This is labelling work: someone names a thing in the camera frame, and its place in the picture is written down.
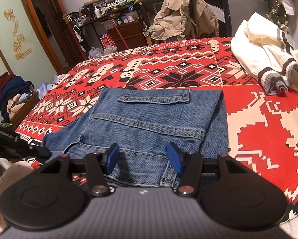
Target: maroon clothing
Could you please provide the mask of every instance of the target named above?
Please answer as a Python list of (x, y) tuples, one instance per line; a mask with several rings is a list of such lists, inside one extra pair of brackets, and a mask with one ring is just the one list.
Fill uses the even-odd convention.
[(3, 87), (10, 81), (13, 77), (15, 77), (14, 74), (9, 74), (8, 72), (5, 72), (3, 75), (0, 76), (0, 93), (3, 89)]

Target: folded blue jeans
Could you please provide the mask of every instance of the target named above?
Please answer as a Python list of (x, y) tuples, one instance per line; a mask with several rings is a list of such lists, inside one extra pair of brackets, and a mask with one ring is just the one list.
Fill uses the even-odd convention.
[(113, 143), (120, 159), (107, 176), (116, 186), (174, 187), (177, 175), (167, 157), (174, 142), (185, 152), (216, 158), (228, 151), (226, 110), (221, 90), (104, 88), (97, 103), (42, 146), (52, 158), (104, 153)]

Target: wooden door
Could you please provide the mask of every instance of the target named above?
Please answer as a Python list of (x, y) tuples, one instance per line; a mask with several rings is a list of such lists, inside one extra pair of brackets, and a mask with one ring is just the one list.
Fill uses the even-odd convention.
[(86, 55), (65, 15), (60, 0), (39, 0), (46, 20), (70, 68), (86, 60)]

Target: blue gripper pad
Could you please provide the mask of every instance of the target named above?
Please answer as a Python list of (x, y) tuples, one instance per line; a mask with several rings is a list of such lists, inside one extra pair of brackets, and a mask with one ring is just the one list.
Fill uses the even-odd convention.
[(174, 171), (177, 174), (182, 173), (183, 166), (181, 163), (180, 155), (177, 153), (177, 151), (173, 148), (173, 146), (170, 143), (167, 144), (167, 156), (171, 162)]
[(114, 170), (119, 160), (119, 145), (116, 145), (114, 149), (108, 155), (107, 163), (105, 165), (105, 174), (109, 175)]

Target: red blanket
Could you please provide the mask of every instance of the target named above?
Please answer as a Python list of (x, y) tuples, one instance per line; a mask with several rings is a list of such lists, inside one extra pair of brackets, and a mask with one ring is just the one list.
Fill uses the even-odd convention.
[(229, 154), (285, 193), (283, 221), (292, 219), (298, 215), (298, 94), (266, 96), (233, 56), (230, 40), (171, 42), (85, 61), (46, 94), (17, 131), (40, 144), (45, 134), (87, 112), (104, 87), (222, 89)]

